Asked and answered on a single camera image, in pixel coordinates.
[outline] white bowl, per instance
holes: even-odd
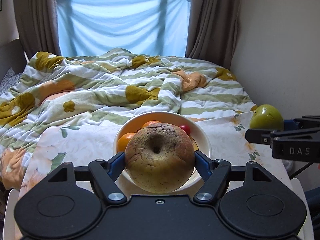
[[[188,125],[191,130],[190,136],[196,142],[199,150],[201,152],[203,152],[205,155],[207,155],[210,159],[212,158],[212,150],[211,150],[210,141],[209,141],[207,135],[204,133],[204,131],[200,128],[200,126],[198,126],[195,122],[189,120],[188,118],[186,118],[180,114],[171,113],[171,112],[164,112],[164,111],[149,112],[149,113],[145,113],[145,114],[140,114],[140,115],[133,117],[129,121],[127,121],[119,129],[118,133],[116,134],[115,140],[113,141],[113,154],[114,155],[117,154],[116,144],[121,136],[123,136],[124,134],[129,133],[129,132],[138,131],[139,129],[141,129],[143,124],[145,124],[146,122],[149,122],[149,121],[166,122],[166,123],[174,124],[177,126],[180,126],[183,124]],[[127,173],[127,171],[125,169],[122,172],[122,174],[126,180],[128,180],[130,183],[132,183],[133,185],[138,187],[133,182],[133,180],[130,178],[129,174]],[[185,192],[185,189],[188,189],[195,184],[199,184],[198,182],[200,182],[200,181],[202,181],[202,179],[201,179],[199,173],[196,171],[196,169],[194,169],[189,180],[184,185],[182,185],[180,188],[173,191],[173,193],[174,194],[181,193],[182,190],[184,190],[184,192]],[[130,192],[130,193],[137,194],[137,193],[141,193],[141,191]]]

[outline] yellow flower print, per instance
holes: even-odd
[[[145,88],[138,88],[136,86],[127,86],[125,89],[125,97],[131,104],[141,106],[147,100],[157,100],[160,88],[155,88],[148,91]]]
[[[75,103],[72,101],[72,100],[70,100],[70,101],[68,101],[68,102],[65,102],[64,104],[63,104],[63,107],[64,107],[64,111],[67,113],[67,112],[74,112],[74,110],[75,110]]]
[[[218,71],[216,78],[224,81],[228,81],[228,80],[237,81],[236,76],[233,75],[230,72],[230,70],[227,70],[226,68],[223,68],[223,67],[216,67],[216,70]]]
[[[12,99],[10,103],[0,105],[0,125],[15,126],[27,118],[28,111],[35,106],[35,98],[31,93],[23,93]]]
[[[160,59],[155,57],[149,57],[146,58],[144,55],[137,55],[132,59],[132,68],[136,69],[137,67],[140,67],[143,64],[150,65],[151,63],[159,62]]]
[[[55,66],[61,64],[64,57],[57,56],[48,52],[38,52],[36,60],[36,70],[43,70],[43,69],[52,69]]]

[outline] blue fabric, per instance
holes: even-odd
[[[135,54],[184,57],[191,0],[57,0],[65,57],[120,47]]]

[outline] striped comforter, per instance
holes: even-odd
[[[149,111],[171,111],[199,121],[255,106],[236,77],[213,63],[119,48],[98,57],[38,52],[20,81],[0,96],[0,104],[0,175],[6,188],[21,187],[48,127],[121,125]]]

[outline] wall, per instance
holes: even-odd
[[[320,0],[241,0],[238,20],[231,71],[251,99],[286,119],[320,115]],[[315,164],[298,178],[320,186]]]
[[[2,0],[0,12],[0,48],[19,38],[14,17],[13,0]]]

